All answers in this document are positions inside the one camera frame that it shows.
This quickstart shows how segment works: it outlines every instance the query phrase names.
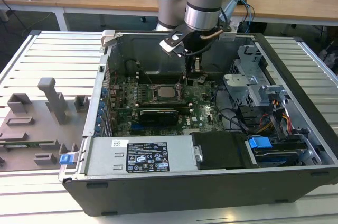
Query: black plastic cover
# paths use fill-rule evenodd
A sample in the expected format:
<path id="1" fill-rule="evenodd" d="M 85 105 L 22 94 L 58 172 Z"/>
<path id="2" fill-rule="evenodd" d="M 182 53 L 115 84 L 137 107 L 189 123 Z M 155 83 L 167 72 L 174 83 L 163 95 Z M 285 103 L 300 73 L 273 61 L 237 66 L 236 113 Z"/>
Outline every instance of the black plastic cover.
<path id="1" fill-rule="evenodd" d="M 199 170 L 248 169 L 254 167 L 245 145 L 247 137 L 231 132 L 192 133 L 194 146 L 202 150 Z"/>

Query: motherboard chip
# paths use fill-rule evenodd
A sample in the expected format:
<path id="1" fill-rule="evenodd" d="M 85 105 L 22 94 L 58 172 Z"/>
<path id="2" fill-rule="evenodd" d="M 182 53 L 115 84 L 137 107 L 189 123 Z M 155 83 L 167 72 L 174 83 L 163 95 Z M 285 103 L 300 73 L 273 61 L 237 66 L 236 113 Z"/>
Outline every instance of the motherboard chip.
<path id="1" fill-rule="evenodd" d="M 158 96 L 160 98 L 174 98 L 176 96 L 175 89 L 173 87 L 159 87 Z"/>

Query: table leg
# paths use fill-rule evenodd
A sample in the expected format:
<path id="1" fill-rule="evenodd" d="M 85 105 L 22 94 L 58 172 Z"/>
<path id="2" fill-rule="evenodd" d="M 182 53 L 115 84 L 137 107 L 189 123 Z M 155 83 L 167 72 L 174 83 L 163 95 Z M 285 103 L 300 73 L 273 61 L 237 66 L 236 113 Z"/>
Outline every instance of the table leg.
<path id="1" fill-rule="evenodd" d="M 6 10 L 0 10 L 0 20 L 2 20 L 3 22 L 8 22 Z"/>
<path id="2" fill-rule="evenodd" d="M 63 8 L 57 8 L 54 14 L 57 17 L 60 31 L 69 31 L 68 21 L 65 17 Z"/>
<path id="3" fill-rule="evenodd" d="M 99 14 L 99 17 L 100 17 L 100 26 L 105 27 L 106 26 L 105 15 Z"/>
<path id="4" fill-rule="evenodd" d="M 280 33 L 282 35 L 286 35 L 287 32 L 289 31 L 290 27 L 291 27 L 291 24 L 286 24 Z"/>

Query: blue latch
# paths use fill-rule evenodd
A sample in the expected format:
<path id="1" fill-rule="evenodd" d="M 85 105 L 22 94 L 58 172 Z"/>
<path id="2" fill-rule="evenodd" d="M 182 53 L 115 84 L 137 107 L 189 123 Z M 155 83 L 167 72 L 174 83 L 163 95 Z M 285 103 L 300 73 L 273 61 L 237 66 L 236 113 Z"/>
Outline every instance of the blue latch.
<path id="1" fill-rule="evenodd" d="M 74 164 L 74 155 L 73 154 L 63 154 L 63 155 L 61 155 L 59 163 L 61 165 L 72 165 L 72 164 Z"/>
<path id="2" fill-rule="evenodd" d="M 253 137 L 249 139 L 251 148 L 272 148 L 269 138 L 266 137 Z"/>

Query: motherboard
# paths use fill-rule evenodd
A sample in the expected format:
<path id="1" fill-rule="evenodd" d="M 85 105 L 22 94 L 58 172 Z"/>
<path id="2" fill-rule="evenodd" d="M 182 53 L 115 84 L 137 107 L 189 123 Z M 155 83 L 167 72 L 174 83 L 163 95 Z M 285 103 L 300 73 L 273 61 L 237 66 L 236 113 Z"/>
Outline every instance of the motherboard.
<path id="1" fill-rule="evenodd" d="M 223 130 L 213 98 L 215 81 L 140 81 L 112 75 L 107 107 L 113 136 L 189 135 Z"/>

